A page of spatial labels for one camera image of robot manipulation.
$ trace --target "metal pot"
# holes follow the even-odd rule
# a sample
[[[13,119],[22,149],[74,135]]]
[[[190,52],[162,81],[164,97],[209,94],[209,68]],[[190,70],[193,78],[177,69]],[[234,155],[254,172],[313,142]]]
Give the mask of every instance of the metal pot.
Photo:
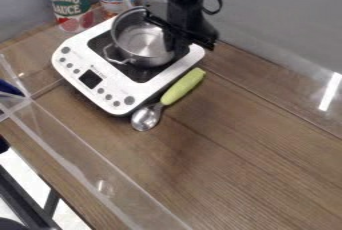
[[[117,17],[111,29],[114,44],[105,48],[105,56],[110,62],[157,67],[173,60],[176,53],[166,50],[164,30],[146,22],[146,14],[145,7],[134,7]],[[123,61],[109,57],[107,50],[113,46],[126,58]]]

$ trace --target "silver spoon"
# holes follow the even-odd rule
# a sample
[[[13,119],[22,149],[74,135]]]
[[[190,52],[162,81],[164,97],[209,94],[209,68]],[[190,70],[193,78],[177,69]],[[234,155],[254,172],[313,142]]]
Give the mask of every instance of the silver spoon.
[[[134,113],[131,123],[135,130],[148,131],[157,126],[165,106],[173,105],[184,98],[197,87],[205,76],[206,72],[202,69],[193,69],[168,90],[160,103],[143,107]]]

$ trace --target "wooden surface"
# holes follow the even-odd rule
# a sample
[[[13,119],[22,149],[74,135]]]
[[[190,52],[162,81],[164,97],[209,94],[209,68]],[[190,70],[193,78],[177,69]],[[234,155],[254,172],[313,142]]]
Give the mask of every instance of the wooden surface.
[[[317,126],[297,116],[306,93],[289,88],[284,94],[286,70],[225,44],[202,67],[204,84],[148,133],[101,111],[67,83],[38,102],[194,229],[341,229],[342,143],[317,127],[331,130],[313,105],[305,116]],[[290,83],[316,87],[290,74],[298,76]],[[0,132],[94,228],[125,229],[11,121]],[[87,156],[83,163],[97,167]]]

